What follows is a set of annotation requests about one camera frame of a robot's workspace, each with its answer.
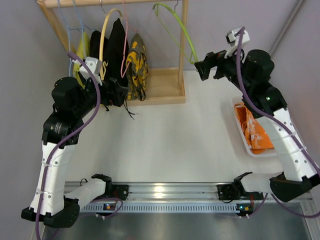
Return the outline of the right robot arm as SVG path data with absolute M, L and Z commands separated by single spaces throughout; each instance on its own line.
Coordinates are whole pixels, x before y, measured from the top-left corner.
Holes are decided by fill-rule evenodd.
M 214 79 L 225 77 L 242 92 L 244 105 L 266 132 L 281 162 L 282 172 L 274 176 L 246 172 L 238 177 L 245 192 L 269 192 L 287 203 L 320 184 L 320 168 L 303 146 L 282 93 L 270 83 L 275 64 L 266 51 L 251 50 L 245 59 L 226 50 L 209 52 L 194 66 L 201 80 L 216 68 Z

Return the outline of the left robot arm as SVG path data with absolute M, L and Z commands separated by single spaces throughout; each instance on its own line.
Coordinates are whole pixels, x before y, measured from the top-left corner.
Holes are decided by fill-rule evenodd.
M 68 166 L 81 131 L 93 118 L 83 121 L 105 97 L 104 86 L 91 78 L 81 86 L 74 77 L 63 77 L 54 84 L 53 112 L 43 124 L 41 169 L 34 198 L 21 212 L 21 218 L 43 223 L 54 229 L 70 228 L 80 211 L 94 200 L 124 201 L 127 184 L 115 184 L 111 177 L 96 173 L 85 184 L 65 193 Z

